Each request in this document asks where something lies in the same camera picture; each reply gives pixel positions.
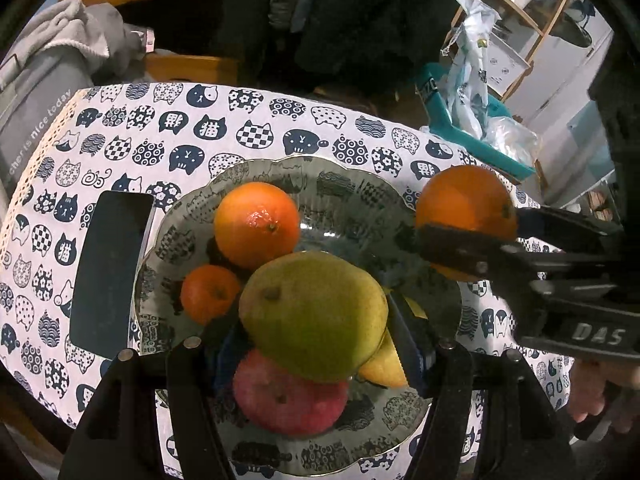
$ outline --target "plastic bag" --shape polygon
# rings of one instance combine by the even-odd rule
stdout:
[[[538,156],[538,134],[510,117],[489,117],[482,141],[526,166]]]
[[[500,14],[481,0],[457,0],[466,12],[462,22],[442,53],[446,56],[455,41],[458,53],[447,79],[447,109],[454,126],[482,139],[486,130],[489,94],[486,67],[489,64],[489,36]]]

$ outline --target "pink apple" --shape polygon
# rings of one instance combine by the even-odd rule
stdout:
[[[273,433],[308,436],[328,430],[348,396],[348,383],[320,384],[291,375],[251,350],[234,375],[234,397],[252,423]]]

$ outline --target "black phone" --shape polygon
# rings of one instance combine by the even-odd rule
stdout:
[[[76,273],[69,321],[74,345],[109,359],[128,346],[153,205],[153,196],[145,193],[104,191],[98,198]]]

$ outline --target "orange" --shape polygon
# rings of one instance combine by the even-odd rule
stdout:
[[[230,270],[203,265],[193,269],[182,282],[180,302],[191,319],[206,325],[226,314],[241,289],[240,281]]]
[[[300,238],[298,206],[279,187],[249,182],[222,199],[213,231],[230,262],[255,270],[293,251]]]
[[[415,224],[442,224],[512,242],[518,224],[509,192],[496,174],[480,166],[452,166],[425,184],[415,205]],[[444,276],[459,282],[478,278],[437,264]]]

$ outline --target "teal basket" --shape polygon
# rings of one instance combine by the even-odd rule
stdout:
[[[438,63],[427,63],[415,79],[418,92],[420,92],[420,97],[429,115],[429,129],[444,140],[450,140],[464,146],[471,155],[481,162],[511,175],[517,181],[522,182],[534,174],[536,170],[532,167],[513,160],[451,124],[447,105],[436,85],[436,79],[440,79],[445,72],[446,70]],[[493,96],[489,96],[487,111],[491,117],[511,117],[508,108]]]

